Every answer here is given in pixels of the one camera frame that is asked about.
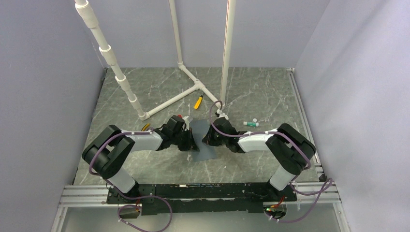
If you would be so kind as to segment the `green white glue stick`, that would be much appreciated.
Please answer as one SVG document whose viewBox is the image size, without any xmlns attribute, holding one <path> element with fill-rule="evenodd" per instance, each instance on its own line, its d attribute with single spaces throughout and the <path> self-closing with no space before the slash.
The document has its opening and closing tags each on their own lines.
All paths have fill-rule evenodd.
<svg viewBox="0 0 410 232">
<path fill-rule="evenodd" d="M 243 125 L 249 126 L 249 127 L 258 127 L 259 123 L 258 122 L 246 122 L 246 121 L 244 121 Z"/>
</svg>

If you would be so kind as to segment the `white PVC pipe frame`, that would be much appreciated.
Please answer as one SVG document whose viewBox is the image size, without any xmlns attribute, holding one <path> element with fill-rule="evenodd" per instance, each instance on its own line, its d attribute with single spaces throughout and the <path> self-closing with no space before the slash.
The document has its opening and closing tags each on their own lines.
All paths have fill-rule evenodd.
<svg viewBox="0 0 410 232">
<path fill-rule="evenodd" d="M 114 82 L 123 91 L 123 99 L 141 120 L 149 119 L 173 103 L 194 94 L 211 101 L 219 91 L 211 90 L 193 70 L 206 66 L 206 59 L 193 56 L 193 40 L 188 35 L 199 23 L 199 17 L 215 6 L 225 16 L 224 1 L 202 0 L 73 0 L 79 19 L 90 36 L 98 61 L 114 73 Z M 157 77 L 146 86 L 148 95 L 131 78 L 129 68 L 173 68 L 184 86 L 176 93 L 156 100 L 154 88 L 165 88 L 167 78 Z"/>
</svg>

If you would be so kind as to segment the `white pipe with red stripe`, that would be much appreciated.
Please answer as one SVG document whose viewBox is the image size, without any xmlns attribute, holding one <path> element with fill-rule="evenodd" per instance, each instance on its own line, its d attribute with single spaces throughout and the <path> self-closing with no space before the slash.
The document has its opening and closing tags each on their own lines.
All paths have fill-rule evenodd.
<svg viewBox="0 0 410 232">
<path fill-rule="evenodd" d="M 236 1 L 228 0 L 227 1 L 227 12 L 226 12 L 225 36 L 224 36 L 224 51 L 223 51 L 223 59 L 222 59 L 221 86 L 220 86 L 220 100 L 223 103 L 226 102 L 228 72 L 229 72 L 229 63 L 230 63 L 233 29 L 234 29 L 235 8 L 236 8 Z"/>
</svg>

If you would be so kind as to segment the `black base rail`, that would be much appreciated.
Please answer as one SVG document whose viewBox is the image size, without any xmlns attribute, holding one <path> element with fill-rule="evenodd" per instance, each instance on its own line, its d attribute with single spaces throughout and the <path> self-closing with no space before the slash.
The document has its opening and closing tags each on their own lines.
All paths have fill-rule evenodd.
<svg viewBox="0 0 410 232">
<path fill-rule="evenodd" d="M 208 184 L 140 184 L 142 215 L 246 211 L 260 213 L 269 203 L 295 202 L 290 186 L 278 191 L 266 182 Z M 109 190 L 108 203 L 137 203 Z"/>
</svg>

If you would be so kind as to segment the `grey-blue envelope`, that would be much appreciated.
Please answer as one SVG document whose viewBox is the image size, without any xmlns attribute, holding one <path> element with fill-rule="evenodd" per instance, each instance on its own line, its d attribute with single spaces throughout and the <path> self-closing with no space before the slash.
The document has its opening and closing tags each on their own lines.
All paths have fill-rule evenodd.
<svg viewBox="0 0 410 232">
<path fill-rule="evenodd" d="M 199 151 L 191 152 L 192 160 L 194 162 L 200 162 L 205 160 L 212 160 L 217 158 L 215 148 L 210 145 L 206 145 L 202 140 L 206 136 L 209 130 L 209 123 L 206 119 L 193 120 L 190 123 L 192 128 L 192 134 L 194 141 L 199 148 Z"/>
</svg>

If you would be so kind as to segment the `yellow handled pliers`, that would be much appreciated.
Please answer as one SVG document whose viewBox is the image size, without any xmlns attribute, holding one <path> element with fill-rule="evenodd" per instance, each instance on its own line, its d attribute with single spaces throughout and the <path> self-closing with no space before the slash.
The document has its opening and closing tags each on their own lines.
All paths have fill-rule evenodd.
<svg viewBox="0 0 410 232">
<path fill-rule="evenodd" d="M 146 131 L 149 126 L 150 126 L 150 123 L 145 124 L 145 125 L 142 127 L 141 131 Z"/>
</svg>

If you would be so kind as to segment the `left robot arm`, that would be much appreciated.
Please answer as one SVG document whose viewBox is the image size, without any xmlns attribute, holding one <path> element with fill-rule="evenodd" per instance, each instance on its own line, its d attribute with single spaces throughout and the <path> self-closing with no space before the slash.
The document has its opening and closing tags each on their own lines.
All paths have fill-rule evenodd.
<svg viewBox="0 0 410 232">
<path fill-rule="evenodd" d="M 145 131 L 109 125 L 84 149 L 82 159 L 89 165 L 90 174 L 116 187 L 120 197 L 132 203 L 140 193 L 139 183 L 123 168 L 128 155 L 134 151 L 161 151 L 172 145 L 182 152 L 199 151 L 188 120 L 176 115 L 162 126 Z"/>
</svg>

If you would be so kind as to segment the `aluminium extrusion frame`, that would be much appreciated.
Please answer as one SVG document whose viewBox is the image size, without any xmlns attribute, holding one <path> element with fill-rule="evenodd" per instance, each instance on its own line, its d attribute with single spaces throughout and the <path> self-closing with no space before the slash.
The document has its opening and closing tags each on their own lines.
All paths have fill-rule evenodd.
<svg viewBox="0 0 410 232">
<path fill-rule="evenodd" d="M 319 191 L 323 184 L 324 182 L 295 182 L 295 188 L 300 192 L 308 193 Z M 126 205 L 124 203 L 108 203 L 108 196 L 109 189 L 107 189 L 105 185 L 65 186 L 58 205 L 58 207 L 62 209 L 58 209 L 51 231 L 62 231 L 63 222 L 69 207 L 121 207 Z M 316 196 L 305 196 L 299 193 L 296 193 L 296 197 L 297 200 L 295 202 L 287 204 L 296 204 L 298 210 L 300 210 L 302 204 L 313 203 L 316 199 Z M 332 183 L 332 185 L 321 194 L 317 201 L 317 204 L 320 203 L 332 203 L 341 232 L 351 232 L 335 183 Z"/>
</svg>

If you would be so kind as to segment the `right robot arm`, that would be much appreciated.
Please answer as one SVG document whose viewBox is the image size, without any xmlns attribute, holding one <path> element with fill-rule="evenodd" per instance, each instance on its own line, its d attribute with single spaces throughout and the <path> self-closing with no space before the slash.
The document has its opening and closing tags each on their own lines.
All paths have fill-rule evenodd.
<svg viewBox="0 0 410 232">
<path fill-rule="evenodd" d="M 269 151 L 279 162 L 270 177 L 266 194 L 273 201 L 285 194 L 285 188 L 311 166 L 315 145 L 290 124 L 267 131 L 237 131 L 224 117 L 216 119 L 209 127 L 202 142 L 209 146 L 226 146 L 234 153 Z"/>
</svg>

